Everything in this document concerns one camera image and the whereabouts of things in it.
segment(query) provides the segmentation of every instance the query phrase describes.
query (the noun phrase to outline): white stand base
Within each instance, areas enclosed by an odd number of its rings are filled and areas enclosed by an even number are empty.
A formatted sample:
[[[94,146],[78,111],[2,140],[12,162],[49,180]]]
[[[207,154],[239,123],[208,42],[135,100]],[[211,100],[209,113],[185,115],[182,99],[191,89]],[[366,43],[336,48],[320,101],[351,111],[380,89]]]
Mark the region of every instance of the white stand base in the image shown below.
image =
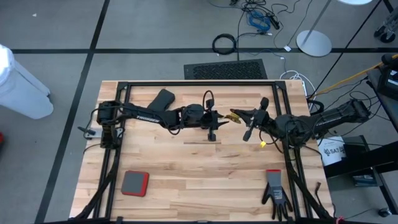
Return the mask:
[[[300,50],[307,55],[314,57],[326,56],[331,52],[331,42],[329,37],[321,32],[313,30],[307,41],[303,44],[305,36],[309,30],[305,30],[297,36],[296,43]]]

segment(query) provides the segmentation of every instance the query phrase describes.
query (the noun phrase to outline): wooden table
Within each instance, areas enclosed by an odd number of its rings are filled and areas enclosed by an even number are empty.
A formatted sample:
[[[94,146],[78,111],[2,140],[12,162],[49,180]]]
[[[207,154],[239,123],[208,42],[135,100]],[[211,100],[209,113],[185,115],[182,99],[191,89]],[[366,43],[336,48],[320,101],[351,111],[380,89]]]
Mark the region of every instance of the wooden table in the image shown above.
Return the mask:
[[[114,100],[117,84],[117,81],[103,81],[97,103]],[[289,80],[286,81],[286,85],[292,114],[308,115],[301,82]],[[272,90],[268,86],[137,86],[132,88],[130,102],[147,106],[162,88],[175,94],[171,110],[191,103],[201,104],[204,92],[211,90],[215,94],[215,108],[221,114],[229,114],[230,108],[258,108],[261,98],[265,96],[270,100],[270,117],[276,117]],[[280,105],[285,113],[282,99]],[[93,122],[92,127],[100,126]],[[274,145],[262,148],[257,131],[253,132],[249,142],[242,141],[245,130],[245,125],[230,122],[215,131],[216,142],[208,142],[206,130],[183,129],[179,135],[173,136],[158,124],[136,119],[127,120],[112,220],[118,216],[124,217],[124,220],[147,221],[272,220],[271,201],[266,205],[261,204],[267,183],[265,170],[282,169],[282,184],[290,198],[284,157]],[[262,137],[267,142],[271,141],[267,134],[263,134]],[[88,141],[87,146],[98,143],[99,140]],[[315,141],[309,141],[308,145],[317,148]],[[103,156],[104,149],[99,147],[92,147],[85,153],[70,212],[71,217],[80,213],[96,192]],[[333,214],[320,156],[303,148],[302,162],[309,191],[314,194],[316,183],[321,182],[319,197],[323,206]],[[145,197],[121,193],[121,184],[127,170],[150,174]],[[305,217],[302,195],[298,188],[297,192],[301,216]],[[104,216],[105,199],[102,205],[101,217]]]

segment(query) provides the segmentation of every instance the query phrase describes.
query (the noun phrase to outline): white trash bin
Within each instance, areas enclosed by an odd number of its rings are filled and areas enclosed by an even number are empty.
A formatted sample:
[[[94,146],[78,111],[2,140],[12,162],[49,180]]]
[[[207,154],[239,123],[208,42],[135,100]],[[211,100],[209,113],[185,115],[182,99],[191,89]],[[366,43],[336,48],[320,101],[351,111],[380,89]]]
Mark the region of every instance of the white trash bin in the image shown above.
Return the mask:
[[[50,90],[14,60],[10,49],[0,45],[0,105],[32,119],[53,111]]]

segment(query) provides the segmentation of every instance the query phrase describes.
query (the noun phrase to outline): gray work glove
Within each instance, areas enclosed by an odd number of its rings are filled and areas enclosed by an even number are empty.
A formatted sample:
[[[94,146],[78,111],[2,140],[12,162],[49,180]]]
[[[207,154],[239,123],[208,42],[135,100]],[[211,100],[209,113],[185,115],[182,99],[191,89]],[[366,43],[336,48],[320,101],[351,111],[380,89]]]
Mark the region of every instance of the gray work glove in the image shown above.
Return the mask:
[[[264,195],[262,196],[261,203],[265,205],[269,198],[272,199],[273,212],[272,219],[275,219],[276,213],[278,213],[279,221],[282,221],[282,214],[287,219],[287,208],[293,212],[292,204],[286,196],[284,189],[282,188],[282,177],[280,170],[267,170],[268,184]]]

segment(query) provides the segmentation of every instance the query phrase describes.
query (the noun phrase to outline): white cable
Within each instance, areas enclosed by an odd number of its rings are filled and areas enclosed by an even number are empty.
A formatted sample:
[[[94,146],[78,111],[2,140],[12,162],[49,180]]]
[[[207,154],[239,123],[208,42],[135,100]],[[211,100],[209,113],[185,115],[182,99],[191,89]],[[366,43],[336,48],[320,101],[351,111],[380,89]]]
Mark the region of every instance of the white cable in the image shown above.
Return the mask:
[[[282,73],[282,74],[280,75],[279,79],[283,79],[282,77],[283,77],[284,75],[288,74],[289,72],[294,72],[294,73],[295,73],[293,76],[291,76],[291,77],[289,78],[290,80],[301,80],[301,81],[303,81],[303,78],[306,79],[306,80],[309,82],[309,84],[311,85],[311,87],[312,87],[312,89],[313,89],[313,91],[314,91],[314,95],[317,94],[317,93],[315,93],[315,87],[314,87],[314,85],[312,84],[312,82],[311,82],[305,75],[299,73],[298,71],[295,71],[295,70],[286,71],[286,72],[284,72],[284,73]]]

